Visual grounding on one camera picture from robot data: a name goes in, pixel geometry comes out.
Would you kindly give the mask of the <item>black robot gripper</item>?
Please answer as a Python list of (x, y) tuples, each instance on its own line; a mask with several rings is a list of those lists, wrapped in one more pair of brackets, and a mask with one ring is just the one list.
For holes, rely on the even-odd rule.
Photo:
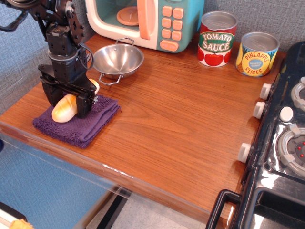
[(77, 116), (85, 118), (97, 101), (95, 86), (87, 78), (87, 61), (91, 57), (85, 49), (73, 50), (66, 56), (55, 55), (48, 51), (51, 65), (41, 64), (43, 90), (49, 103), (56, 106), (65, 93), (76, 96)]

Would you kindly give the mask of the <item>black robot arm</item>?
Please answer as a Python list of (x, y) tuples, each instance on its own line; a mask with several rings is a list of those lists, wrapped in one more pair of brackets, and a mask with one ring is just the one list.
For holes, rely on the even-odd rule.
[(84, 27), (79, 23), (71, 0), (2, 0), (1, 4), (21, 14), (1, 31), (13, 32), (30, 14), (38, 22), (48, 43), (51, 65), (39, 65), (44, 92), (52, 106), (65, 95), (76, 97), (76, 111), (84, 118), (97, 101), (97, 87), (87, 78), (92, 69), (92, 51), (82, 42)]

